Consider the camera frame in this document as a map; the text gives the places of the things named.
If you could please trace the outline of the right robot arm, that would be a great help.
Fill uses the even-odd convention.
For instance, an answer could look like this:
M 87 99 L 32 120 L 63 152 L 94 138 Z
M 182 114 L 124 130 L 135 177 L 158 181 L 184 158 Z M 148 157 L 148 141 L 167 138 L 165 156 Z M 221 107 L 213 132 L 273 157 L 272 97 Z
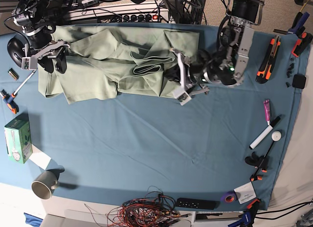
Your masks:
M 46 17 L 52 0 L 20 0 L 12 16 L 15 25 L 22 28 L 23 44 L 13 38 L 7 45 L 12 60 L 23 70 L 36 70 L 38 66 L 52 73 L 64 74 L 69 43 L 53 40 L 56 24 Z

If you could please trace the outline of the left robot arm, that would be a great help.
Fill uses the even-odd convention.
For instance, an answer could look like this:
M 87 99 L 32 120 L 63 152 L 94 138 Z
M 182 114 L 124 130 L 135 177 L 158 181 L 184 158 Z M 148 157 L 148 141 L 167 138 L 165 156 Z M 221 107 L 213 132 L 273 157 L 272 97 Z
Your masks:
M 183 100 L 194 94 L 208 92 L 208 84 L 230 87 L 243 81 L 254 36 L 253 25 L 262 20 L 265 0 L 229 0 L 225 17 L 217 33 L 216 52 L 200 49 L 192 61 L 177 49 L 171 49 L 178 61 L 178 70 L 168 77 L 178 81 L 173 91 L 176 99 Z

